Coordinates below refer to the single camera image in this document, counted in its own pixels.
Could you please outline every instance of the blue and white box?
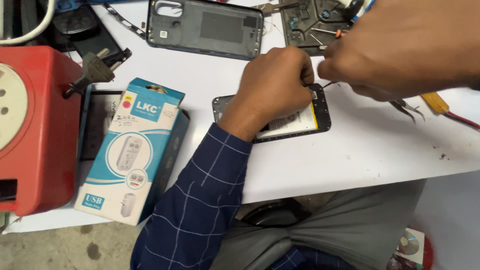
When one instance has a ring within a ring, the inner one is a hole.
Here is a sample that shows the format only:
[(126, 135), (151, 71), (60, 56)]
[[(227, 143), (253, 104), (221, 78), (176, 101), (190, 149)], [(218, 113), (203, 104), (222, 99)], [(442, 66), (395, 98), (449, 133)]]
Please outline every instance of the blue and white box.
[(165, 191), (187, 131), (185, 94), (139, 78), (128, 85), (75, 209), (137, 225)]

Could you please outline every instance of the workbench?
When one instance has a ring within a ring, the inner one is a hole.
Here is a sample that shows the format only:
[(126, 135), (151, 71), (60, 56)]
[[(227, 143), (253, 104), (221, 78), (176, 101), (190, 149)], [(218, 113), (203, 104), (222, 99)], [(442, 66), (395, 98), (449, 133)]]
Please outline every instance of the workbench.
[[(231, 0), (253, 6), (266, 0)], [(112, 4), (140, 27), (147, 1)], [(124, 90), (136, 78), (184, 92), (181, 107), (191, 122), (169, 181), (173, 185), (213, 122), (212, 99), (235, 94), (247, 61), (152, 48), (123, 27), (103, 7), (94, 6), (115, 40), (133, 55), (115, 71), (110, 83), (97, 90)], [(280, 14), (265, 19), (267, 33), (261, 52), (284, 47)], [(314, 68), (323, 57), (312, 57)], [(316, 77), (316, 83), (328, 81)], [(417, 124), (389, 103), (355, 94), (345, 83), (325, 89), (332, 126), (328, 132), (260, 143), (253, 146), (243, 191), (243, 203), (388, 184), (480, 169), (480, 133), (444, 116), (435, 116), (420, 98), (406, 101), (425, 114)], [(467, 88), (440, 92), (451, 110), (480, 123), (480, 91)], [(79, 183), (88, 173), (82, 164)], [(73, 203), (11, 224), (3, 233), (27, 232), (107, 222), (75, 211)]]

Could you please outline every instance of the yellow tape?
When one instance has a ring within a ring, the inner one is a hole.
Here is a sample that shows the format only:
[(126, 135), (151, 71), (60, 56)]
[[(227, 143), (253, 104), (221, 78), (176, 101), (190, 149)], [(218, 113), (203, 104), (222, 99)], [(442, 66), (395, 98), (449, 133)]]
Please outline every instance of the yellow tape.
[(313, 108), (313, 102), (310, 102), (310, 107), (312, 108), (313, 120), (315, 121), (315, 129), (318, 129), (317, 117), (315, 116), (315, 109)]
[(438, 114), (443, 114), (449, 111), (450, 107), (443, 100), (443, 98), (437, 94), (437, 92), (423, 94), (421, 97), (430, 105), (430, 107)]

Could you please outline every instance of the black phone case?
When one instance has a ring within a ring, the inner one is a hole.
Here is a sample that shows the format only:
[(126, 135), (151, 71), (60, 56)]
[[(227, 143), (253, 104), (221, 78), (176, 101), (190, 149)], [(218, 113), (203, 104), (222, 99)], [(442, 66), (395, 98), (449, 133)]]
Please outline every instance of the black phone case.
[[(309, 85), (308, 88), (310, 88), (310, 90), (312, 90), (316, 94), (316, 98), (312, 100), (312, 103), (313, 103), (313, 111), (315, 113), (315, 117), (317, 119), (317, 124), (318, 124), (317, 130), (299, 132), (299, 133), (281, 135), (281, 136), (274, 136), (274, 137), (268, 137), (268, 138), (262, 138), (262, 139), (255, 139), (252, 142), (256, 144), (256, 143), (263, 143), (268, 141), (275, 141), (280, 139), (286, 139), (291, 137), (298, 137), (302, 135), (329, 131), (330, 127), (332, 126), (332, 121), (330, 120), (330, 113), (328, 112), (328, 106), (327, 106), (327, 101), (325, 99), (324, 89), (320, 84), (312, 84), (312, 85)], [(235, 95), (231, 95), (231, 96), (217, 97), (213, 99), (212, 108), (213, 108), (215, 123), (218, 122), (218, 120), (220, 120), (220, 118), (222, 117), (223, 110), (225, 109), (227, 104), (232, 100), (234, 96)]]
[(261, 10), (210, 0), (172, 0), (179, 17), (148, 8), (146, 42), (153, 47), (252, 60), (260, 54), (264, 14)]

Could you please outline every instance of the stain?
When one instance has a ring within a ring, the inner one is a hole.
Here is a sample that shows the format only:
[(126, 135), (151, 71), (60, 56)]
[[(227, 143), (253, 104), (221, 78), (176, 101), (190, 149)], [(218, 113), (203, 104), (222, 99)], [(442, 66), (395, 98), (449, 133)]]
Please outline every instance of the stain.
[(92, 260), (98, 260), (102, 256), (98, 251), (98, 245), (94, 244), (93, 242), (90, 242), (88, 244), (87, 254), (88, 254), (88, 257)]
[(81, 234), (87, 234), (90, 233), (93, 230), (93, 225), (83, 225), (80, 227), (80, 233)]
[(16, 222), (22, 222), (22, 218), (23, 218), (23, 217), (19, 217), (19, 218), (15, 219), (12, 223), (10, 223), (10, 225), (12, 225), (12, 224), (14, 224), (14, 223), (16, 223)]

